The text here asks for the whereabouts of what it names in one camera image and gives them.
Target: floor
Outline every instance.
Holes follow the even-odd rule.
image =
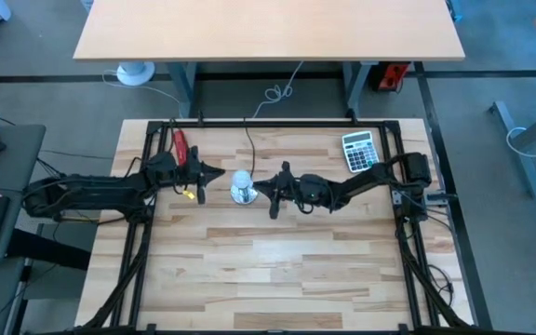
[[[0,25],[0,75],[101,74],[114,64],[78,63],[72,54],[86,12],[77,0],[8,0],[13,17]],[[536,1],[462,0],[457,24],[467,55],[463,62],[426,63],[426,70],[536,69]],[[208,73],[287,72],[294,63],[204,64]],[[307,63],[301,71],[332,71],[333,63]],[[263,91],[285,81],[205,81],[198,86],[198,109],[206,116],[251,115]],[[496,115],[486,113],[505,101],[516,123],[536,120],[536,78],[430,79],[435,108],[461,197],[479,275],[496,329],[536,332],[536,200],[520,179],[515,159],[503,141]],[[172,91],[169,82],[153,87]],[[335,117],[344,113],[341,81],[299,79],[294,94],[261,111],[266,117]],[[423,117],[416,79],[399,95],[364,91],[363,116]],[[0,114],[21,124],[47,126],[44,149],[96,155],[96,159],[42,153],[59,169],[106,174],[125,118],[176,116],[171,100],[143,89],[121,89],[102,82],[0,84]],[[45,172],[36,169],[34,178]],[[24,226],[35,221],[22,218]],[[52,226],[46,231],[51,234]],[[89,248],[94,228],[62,225],[60,241]],[[43,271],[47,264],[37,269]],[[23,328],[51,331],[73,325],[84,274],[57,269],[34,284],[27,298]]]

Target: wooden board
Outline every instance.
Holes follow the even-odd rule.
[[[124,122],[113,175],[125,174],[132,157],[141,154],[146,124],[146,120]],[[400,120],[400,125],[406,151],[431,157],[423,121]],[[289,161],[296,176],[316,173],[335,181],[351,177],[341,135],[353,130],[357,129],[250,128],[257,150],[254,180],[273,177],[283,160]],[[184,131],[190,145],[199,145],[201,159],[227,172],[208,186],[204,206],[171,189],[159,194],[139,328],[156,323],[159,329],[374,330],[410,324],[386,187],[354,198],[331,215],[323,208],[303,215],[286,203],[278,220],[270,220],[269,201],[263,195],[243,207],[229,193],[234,171],[251,167],[245,130]],[[375,137],[382,159],[379,136]],[[436,171],[430,164],[431,188],[436,189]],[[105,211],[101,219],[116,217],[117,213]],[[425,221],[422,231],[429,262],[451,276],[456,288],[453,306],[471,322],[449,230]],[[88,321],[114,288],[126,233],[124,222],[99,227],[76,325]],[[425,315],[419,285],[418,292]],[[127,296],[123,320],[131,293]]]
[[[76,60],[462,60],[444,0],[97,0]]]

